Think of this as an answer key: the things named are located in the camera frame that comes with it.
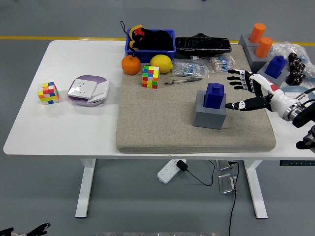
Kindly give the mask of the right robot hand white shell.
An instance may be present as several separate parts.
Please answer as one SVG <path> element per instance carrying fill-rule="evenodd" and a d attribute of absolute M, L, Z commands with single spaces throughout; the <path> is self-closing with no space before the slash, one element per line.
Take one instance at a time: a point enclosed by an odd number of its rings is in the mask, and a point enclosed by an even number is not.
<path fill-rule="evenodd" d="M 255 97 L 243 101 L 227 103 L 227 109 L 239 111 L 253 111 L 266 108 L 271 112 L 276 112 L 285 119 L 287 110 L 296 104 L 296 99 L 287 97 L 284 92 L 275 84 L 271 83 L 260 74 L 255 74 L 241 69 L 229 69 L 228 73 L 237 74 L 229 76 L 229 84 L 235 90 L 243 89 L 255 94 Z"/>

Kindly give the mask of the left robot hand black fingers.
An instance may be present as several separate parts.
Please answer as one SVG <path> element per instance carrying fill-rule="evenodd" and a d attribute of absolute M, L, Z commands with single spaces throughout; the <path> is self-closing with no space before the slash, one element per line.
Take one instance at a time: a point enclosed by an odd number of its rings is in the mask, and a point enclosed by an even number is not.
<path fill-rule="evenodd" d="M 15 233 L 15 232 L 13 232 L 14 228 L 11 227 L 11 228 L 8 228 L 5 230 L 1 230 L 0 236 L 43 236 L 43 235 L 47 234 L 46 229 L 49 228 L 50 226 L 51 226 L 51 224 L 47 222 L 47 223 L 41 224 L 40 226 L 33 229 L 29 233 L 25 233 L 25 234 Z"/>

